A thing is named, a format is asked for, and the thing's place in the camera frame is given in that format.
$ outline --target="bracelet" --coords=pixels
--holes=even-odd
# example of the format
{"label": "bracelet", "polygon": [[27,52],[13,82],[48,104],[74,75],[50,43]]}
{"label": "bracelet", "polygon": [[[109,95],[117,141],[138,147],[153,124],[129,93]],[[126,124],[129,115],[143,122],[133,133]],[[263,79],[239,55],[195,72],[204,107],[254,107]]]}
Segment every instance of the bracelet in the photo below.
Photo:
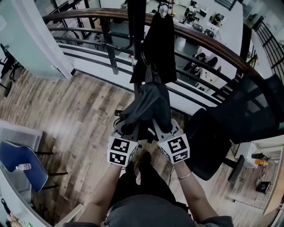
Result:
{"label": "bracelet", "polygon": [[182,180],[182,179],[184,179],[184,178],[186,178],[186,177],[190,176],[191,174],[192,174],[192,172],[190,172],[190,173],[189,173],[189,174],[187,174],[186,176],[178,177],[178,179],[179,179],[179,180]]}

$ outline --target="wooden handrail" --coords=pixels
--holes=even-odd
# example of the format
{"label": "wooden handrail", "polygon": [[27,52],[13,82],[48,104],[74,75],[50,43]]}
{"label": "wooden handrail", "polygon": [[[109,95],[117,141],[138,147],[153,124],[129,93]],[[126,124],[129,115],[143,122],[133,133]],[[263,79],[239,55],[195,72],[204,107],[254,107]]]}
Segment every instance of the wooden handrail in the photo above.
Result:
{"label": "wooden handrail", "polygon": [[[127,10],[125,9],[113,9],[113,8],[88,8],[88,9],[76,9],[69,10],[59,13],[54,13],[43,17],[44,22],[49,22],[52,20],[61,20],[69,18],[84,18],[84,17],[104,17],[104,18],[120,18],[128,19]],[[150,25],[152,22],[153,15],[146,13],[145,24]],[[225,45],[216,41],[215,39],[205,35],[192,28],[184,28],[178,24],[174,24],[175,33],[185,39],[194,40],[200,46],[208,49],[209,51],[220,56],[228,63],[235,66],[237,69],[241,70],[244,74],[252,73],[254,75],[259,75],[258,72],[252,68],[245,60],[238,56],[235,52],[227,48]]]}

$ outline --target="gray t-shirt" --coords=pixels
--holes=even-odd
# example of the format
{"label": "gray t-shirt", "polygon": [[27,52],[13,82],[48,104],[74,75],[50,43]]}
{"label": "gray t-shirt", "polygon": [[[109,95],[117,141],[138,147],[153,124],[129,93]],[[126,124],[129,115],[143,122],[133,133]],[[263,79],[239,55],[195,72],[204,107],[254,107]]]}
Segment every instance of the gray t-shirt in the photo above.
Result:
{"label": "gray t-shirt", "polygon": [[[107,217],[109,227],[233,227],[230,216],[196,224],[182,208],[156,196],[132,196],[115,204]],[[64,227],[98,227],[91,223],[66,223]]]}

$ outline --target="orange object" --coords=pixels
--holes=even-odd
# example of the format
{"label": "orange object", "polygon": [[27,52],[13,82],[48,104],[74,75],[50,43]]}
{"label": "orange object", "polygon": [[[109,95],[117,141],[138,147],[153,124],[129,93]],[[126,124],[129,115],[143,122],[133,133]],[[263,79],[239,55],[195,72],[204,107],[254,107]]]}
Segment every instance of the orange object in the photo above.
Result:
{"label": "orange object", "polygon": [[266,160],[259,160],[259,159],[256,159],[254,163],[255,163],[256,165],[262,165],[262,166],[268,165],[268,162],[267,162]]}

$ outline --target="black chair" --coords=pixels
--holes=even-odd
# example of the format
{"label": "black chair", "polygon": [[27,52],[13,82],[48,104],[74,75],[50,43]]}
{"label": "black chair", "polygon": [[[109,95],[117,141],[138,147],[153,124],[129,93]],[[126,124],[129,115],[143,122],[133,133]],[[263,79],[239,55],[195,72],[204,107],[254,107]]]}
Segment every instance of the black chair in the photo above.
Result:
{"label": "black chair", "polygon": [[[9,78],[15,82],[15,72],[18,68],[22,67],[19,62],[7,51],[7,48],[3,46],[3,44],[0,43],[0,47],[2,48],[4,54],[5,54],[5,60],[2,62],[2,59],[0,59],[0,64],[3,65],[3,69],[1,71],[1,79],[4,77],[6,73],[9,72],[9,70],[12,70]],[[0,83],[0,86],[5,89],[4,97],[7,97],[10,93],[12,82],[9,81],[6,86]]]}
{"label": "black chair", "polygon": [[244,164],[226,159],[232,145],[269,138],[284,121],[284,86],[275,74],[268,79],[244,76],[218,107],[198,110],[186,123],[190,146],[185,162],[198,177],[209,180],[222,163],[233,168],[228,178],[235,183]]}
{"label": "black chair", "polygon": [[209,30],[209,29],[206,29],[204,34],[210,36],[211,38],[214,38],[214,36],[215,36],[214,32]]}
{"label": "black chair", "polygon": [[197,23],[194,23],[194,24],[192,25],[192,28],[195,29],[195,30],[198,30],[198,31],[203,32],[202,26],[200,26],[200,25],[197,24]]}

